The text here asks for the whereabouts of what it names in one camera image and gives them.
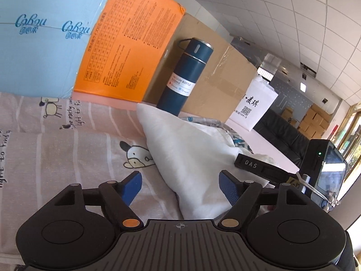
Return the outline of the cartoon print grey bedsheet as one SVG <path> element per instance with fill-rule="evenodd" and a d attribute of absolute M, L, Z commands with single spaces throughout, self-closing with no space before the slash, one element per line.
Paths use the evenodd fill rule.
<path fill-rule="evenodd" d="M 134 111 L 79 100 L 1 94 L 1 269 L 22 262 L 18 228 L 69 184 L 94 188 L 142 174 L 132 202 L 143 220 L 183 218 Z"/>

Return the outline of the stack of cardboard boxes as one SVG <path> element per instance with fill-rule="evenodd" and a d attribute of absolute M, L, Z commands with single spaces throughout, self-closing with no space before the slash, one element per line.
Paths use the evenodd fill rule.
<path fill-rule="evenodd" d="M 301 121 L 293 118 L 293 109 L 290 107 L 283 110 L 281 117 L 292 125 L 298 124 L 297 130 L 309 140 L 322 138 L 332 120 L 332 115 L 316 104 L 311 105 Z"/>

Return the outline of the dark blue vacuum bottle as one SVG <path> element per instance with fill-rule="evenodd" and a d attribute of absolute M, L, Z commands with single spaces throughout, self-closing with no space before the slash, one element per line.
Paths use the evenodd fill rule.
<path fill-rule="evenodd" d="M 175 116 L 181 112 L 213 54 L 213 46 L 196 37 L 179 40 L 177 46 L 183 53 L 157 103 L 158 109 Z"/>

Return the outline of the black leather sofa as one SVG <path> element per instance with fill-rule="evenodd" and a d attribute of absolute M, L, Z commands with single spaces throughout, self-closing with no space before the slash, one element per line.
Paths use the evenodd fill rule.
<path fill-rule="evenodd" d="M 298 168 L 310 140 L 275 111 L 268 109 L 253 128 Z"/>

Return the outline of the white paper shopping bag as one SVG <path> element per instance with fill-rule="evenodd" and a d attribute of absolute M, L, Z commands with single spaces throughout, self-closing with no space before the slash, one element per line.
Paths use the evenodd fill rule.
<path fill-rule="evenodd" d="M 278 94 L 269 82 L 257 75 L 229 119 L 251 131 L 277 97 Z"/>

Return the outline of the orange cardboard box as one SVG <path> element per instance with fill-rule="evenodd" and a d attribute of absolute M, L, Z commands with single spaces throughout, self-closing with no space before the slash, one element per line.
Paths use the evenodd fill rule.
<path fill-rule="evenodd" d="M 141 102 L 185 14 L 174 0 L 108 0 L 75 81 L 75 92 Z"/>

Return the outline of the brown cardboard box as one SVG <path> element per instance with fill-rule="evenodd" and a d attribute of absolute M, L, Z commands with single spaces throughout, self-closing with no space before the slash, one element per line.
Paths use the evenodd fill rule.
<path fill-rule="evenodd" d="M 158 103 L 182 49 L 187 45 L 179 41 L 192 37 L 209 43 L 213 54 L 182 111 L 226 122 L 256 76 L 256 68 L 220 35 L 190 14 L 184 15 L 171 37 L 143 101 Z"/>

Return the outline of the large light blue box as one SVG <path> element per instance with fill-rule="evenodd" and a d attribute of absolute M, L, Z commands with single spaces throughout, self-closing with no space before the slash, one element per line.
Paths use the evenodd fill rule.
<path fill-rule="evenodd" d="M 107 0 L 1 0 L 1 91 L 69 98 Z"/>

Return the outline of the white shirt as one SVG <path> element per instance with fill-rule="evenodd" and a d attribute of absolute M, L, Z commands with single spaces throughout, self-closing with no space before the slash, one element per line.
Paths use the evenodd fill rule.
<path fill-rule="evenodd" d="M 275 165 L 275 160 L 252 151 L 228 125 L 216 119 L 174 116 L 156 107 L 138 104 L 137 117 L 148 150 L 165 183 L 178 197 L 186 220 L 213 219 L 231 205 L 218 185 L 221 171 L 240 181 L 251 180 L 265 187 L 269 182 L 235 167 L 239 154 Z"/>

